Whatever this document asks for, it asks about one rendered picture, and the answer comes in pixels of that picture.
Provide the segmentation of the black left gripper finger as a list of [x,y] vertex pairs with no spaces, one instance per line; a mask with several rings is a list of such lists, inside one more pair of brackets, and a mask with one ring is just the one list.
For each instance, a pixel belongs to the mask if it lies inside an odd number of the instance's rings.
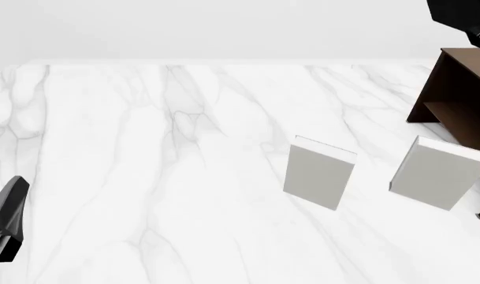
[[14,176],[0,191],[0,232],[18,241],[24,240],[23,214],[29,186],[21,176]]

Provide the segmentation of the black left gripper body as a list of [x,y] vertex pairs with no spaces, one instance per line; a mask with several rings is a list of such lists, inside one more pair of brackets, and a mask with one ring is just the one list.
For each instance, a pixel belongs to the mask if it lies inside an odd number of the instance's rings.
[[13,262],[21,244],[12,234],[0,229],[0,263]]

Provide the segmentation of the dark brown wooden shelf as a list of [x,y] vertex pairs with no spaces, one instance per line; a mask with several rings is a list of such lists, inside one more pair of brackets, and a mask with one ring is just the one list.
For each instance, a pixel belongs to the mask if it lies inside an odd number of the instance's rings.
[[480,151],[480,49],[442,49],[407,122],[437,122]]

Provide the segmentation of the grey book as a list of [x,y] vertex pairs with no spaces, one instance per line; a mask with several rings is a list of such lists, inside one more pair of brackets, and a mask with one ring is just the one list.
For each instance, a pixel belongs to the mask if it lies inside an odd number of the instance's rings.
[[283,191],[336,210],[356,160],[353,151],[296,136],[289,149]]
[[449,211],[479,178],[479,150],[417,136],[389,191]]

